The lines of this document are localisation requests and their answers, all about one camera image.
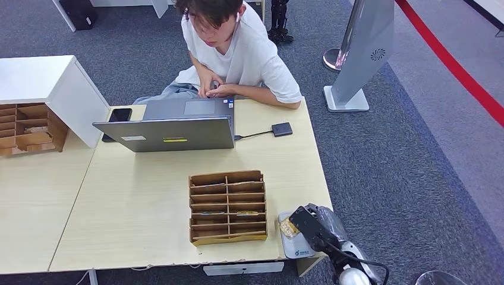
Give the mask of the person's left hand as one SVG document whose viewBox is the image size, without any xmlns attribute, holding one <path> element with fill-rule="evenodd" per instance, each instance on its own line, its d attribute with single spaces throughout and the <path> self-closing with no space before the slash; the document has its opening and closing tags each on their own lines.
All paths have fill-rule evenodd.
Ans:
<svg viewBox="0 0 504 285">
<path fill-rule="evenodd" d="M 205 93 L 207 97 L 217 98 L 217 97 L 229 97 L 236 95 L 238 85 L 236 84 L 222 84 L 217 88 L 211 89 Z"/>
</svg>

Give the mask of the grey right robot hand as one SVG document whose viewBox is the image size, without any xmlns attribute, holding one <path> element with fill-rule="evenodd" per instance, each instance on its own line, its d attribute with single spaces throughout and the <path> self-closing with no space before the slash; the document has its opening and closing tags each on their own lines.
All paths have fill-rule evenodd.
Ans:
<svg viewBox="0 0 504 285">
<path fill-rule="evenodd" d="M 309 203 L 306 209 L 339 242 L 348 240 L 348 235 L 341 219 L 330 208 Z"/>
</svg>

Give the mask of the person's right hand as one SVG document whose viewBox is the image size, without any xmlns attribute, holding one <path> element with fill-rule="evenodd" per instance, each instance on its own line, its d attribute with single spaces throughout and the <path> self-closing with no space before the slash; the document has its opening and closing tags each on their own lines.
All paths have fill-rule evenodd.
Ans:
<svg viewBox="0 0 504 285">
<path fill-rule="evenodd" d="M 201 98 L 214 98 L 218 96 L 216 89 L 224 84 L 222 79 L 213 71 L 200 67 L 197 68 L 197 74 L 200 80 L 199 96 Z"/>
</svg>

